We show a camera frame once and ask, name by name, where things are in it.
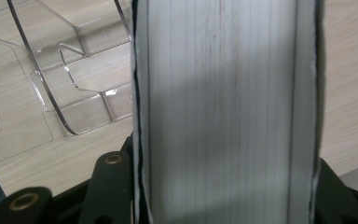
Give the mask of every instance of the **clear plastic tray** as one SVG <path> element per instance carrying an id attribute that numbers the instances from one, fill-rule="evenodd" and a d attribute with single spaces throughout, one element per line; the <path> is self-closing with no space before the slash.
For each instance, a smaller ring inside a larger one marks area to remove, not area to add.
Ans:
<path id="1" fill-rule="evenodd" d="M 0 166 L 131 116 L 126 0 L 0 0 Z"/>

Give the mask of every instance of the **wood grain surface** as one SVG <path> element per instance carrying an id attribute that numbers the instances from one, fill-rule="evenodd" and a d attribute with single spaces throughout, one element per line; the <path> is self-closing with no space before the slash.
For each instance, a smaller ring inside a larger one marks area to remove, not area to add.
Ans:
<path id="1" fill-rule="evenodd" d="M 0 161 L 52 140 L 13 48 L 0 44 Z"/>
<path id="2" fill-rule="evenodd" d="M 131 132 L 132 118 L 126 118 L 79 136 L 55 139 L 0 167 L 0 185 L 6 195 L 31 186 L 59 194 L 90 178 L 97 159 L 120 150 Z"/>
<path id="3" fill-rule="evenodd" d="M 343 175 L 358 168 L 358 1 L 327 0 L 322 157 Z"/>

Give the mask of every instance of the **book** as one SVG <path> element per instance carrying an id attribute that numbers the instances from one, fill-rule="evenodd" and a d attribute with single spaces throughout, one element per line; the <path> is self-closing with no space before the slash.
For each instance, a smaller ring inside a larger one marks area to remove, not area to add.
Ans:
<path id="1" fill-rule="evenodd" d="M 136 220 L 311 223 L 316 1 L 132 6 Z"/>

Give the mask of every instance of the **white paper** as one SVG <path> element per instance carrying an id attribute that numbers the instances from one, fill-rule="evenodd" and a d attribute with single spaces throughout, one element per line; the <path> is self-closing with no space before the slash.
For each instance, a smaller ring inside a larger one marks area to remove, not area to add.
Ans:
<path id="1" fill-rule="evenodd" d="M 155 223 L 310 221 L 312 13 L 313 1 L 140 1 L 134 144 Z"/>

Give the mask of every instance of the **transparent plastic container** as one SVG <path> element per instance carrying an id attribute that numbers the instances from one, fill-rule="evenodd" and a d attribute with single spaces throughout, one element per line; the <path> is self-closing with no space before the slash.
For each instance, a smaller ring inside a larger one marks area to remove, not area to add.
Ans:
<path id="1" fill-rule="evenodd" d="M 0 0 L 0 166 L 131 116 L 126 0 Z"/>

